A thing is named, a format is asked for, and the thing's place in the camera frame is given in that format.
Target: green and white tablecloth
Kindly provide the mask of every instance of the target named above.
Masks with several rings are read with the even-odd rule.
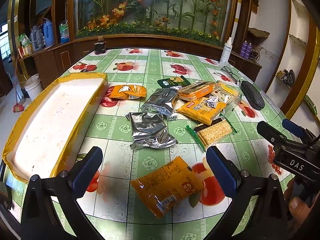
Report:
[[[146,175],[153,170],[181,156],[190,167],[201,163],[205,153],[186,131],[186,125],[196,124],[193,120],[179,114],[177,121],[167,122],[169,132],[175,136],[179,144],[170,148],[155,150],[143,148],[131,150],[131,126],[124,117],[128,112],[138,112],[140,106],[160,86],[157,80],[182,73],[193,82],[195,80],[228,81],[224,73],[217,66],[218,62],[190,54],[177,53],[157,49],[112,49],[105,54],[90,53],[79,62],[96,65],[94,72],[108,74],[109,86],[120,84],[137,84],[147,88],[146,98],[127,101],[104,101],[96,112],[84,139],[80,154],[87,153],[92,146],[102,149],[104,158],[100,167],[99,187],[92,193],[86,192],[78,203],[87,214],[91,223],[107,240],[200,240],[214,227],[231,202],[225,199],[213,206],[198,203],[194,208],[188,199],[182,200],[174,206],[162,219],[157,219],[144,206],[130,186],[130,181]],[[73,66],[63,76],[71,72],[80,72]],[[237,69],[245,80],[250,81]],[[219,143],[217,147],[232,160],[239,169],[246,169],[256,176],[267,177],[275,173],[268,163],[269,143],[257,134],[256,126],[259,121],[266,121],[289,139],[298,140],[284,130],[281,125],[285,116],[263,92],[265,108],[254,110],[243,98],[241,103],[229,118],[237,130]],[[283,190],[292,178],[287,171],[280,169],[279,179]],[[21,207],[27,185],[17,181],[6,169],[4,181],[12,187],[14,205],[12,213],[20,221]],[[53,198],[54,205],[66,231],[72,229],[66,220],[58,200]],[[244,229],[256,198],[253,197],[238,229]]]

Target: bucket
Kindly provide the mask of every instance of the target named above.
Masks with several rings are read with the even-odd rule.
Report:
[[[43,91],[39,74],[30,77],[24,84],[24,88],[28,92],[30,99],[33,101]]]

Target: white bottle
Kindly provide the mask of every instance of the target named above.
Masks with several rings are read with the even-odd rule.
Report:
[[[221,64],[222,62],[228,62],[231,54],[231,50],[232,50],[232,38],[229,37],[228,41],[224,44],[219,64]]]

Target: bolt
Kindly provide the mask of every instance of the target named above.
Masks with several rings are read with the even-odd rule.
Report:
[[[64,178],[64,177],[67,176],[67,175],[68,175],[68,171],[61,171],[61,172],[59,173],[59,176],[62,177],[62,178]]]
[[[244,177],[248,177],[250,175],[250,173],[247,170],[242,170],[241,171],[241,175],[244,176]]]
[[[32,180],[32,181],[36,181],[38,178],[39,178],[38,175],[33,175],[33,176],[31,177],[31,180]]]
[[[271,178],[274,179],[274,180],[277,180],[277,179],[278,179],[278,176],[277,176],[276,174],[272,173],[272,174],[271,174]]]

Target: eyeglasses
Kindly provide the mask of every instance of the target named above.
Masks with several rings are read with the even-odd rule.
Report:
[[[238,85],[238,83],[240,82],[240,79],[242,79],[242,77],[241,78],[239,78],[236,74],[234,74],[232,71],[231,71],[231,69],[229,68],[229,67],[227,67],[227,66],[223,66],[222,67],[222,70],[224,71],[224,72],[226,72],[230,77],[231,77],[231,79]]]

